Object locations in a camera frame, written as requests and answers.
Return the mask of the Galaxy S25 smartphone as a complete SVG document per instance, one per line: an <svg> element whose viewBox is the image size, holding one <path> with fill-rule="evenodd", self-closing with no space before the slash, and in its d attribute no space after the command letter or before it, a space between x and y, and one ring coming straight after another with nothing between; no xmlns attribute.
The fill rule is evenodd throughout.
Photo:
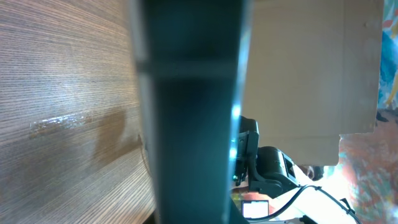
<svg viewBox="0 0 398 224"><path fill-rule="evenodd" d="M230 197L252 1L129 2L157 223L239 223Z"/></svg>

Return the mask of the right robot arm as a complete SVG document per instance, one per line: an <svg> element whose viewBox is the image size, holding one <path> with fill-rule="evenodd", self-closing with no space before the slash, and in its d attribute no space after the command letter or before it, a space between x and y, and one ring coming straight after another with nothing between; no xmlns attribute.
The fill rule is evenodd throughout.
<svg viewBox="0 0 398 224"><path fill-rule="evenodd" d="M236 165L233 181L240 186L248 181L250 192L257 192L276 198L293 189L298 192L278 211L260 218L247 218L248 222L269 221L286 211L309 185L301 186L293 171L293 161L278 148L259 147L257 121L239 117L239 139L237 140Z"/></svg>

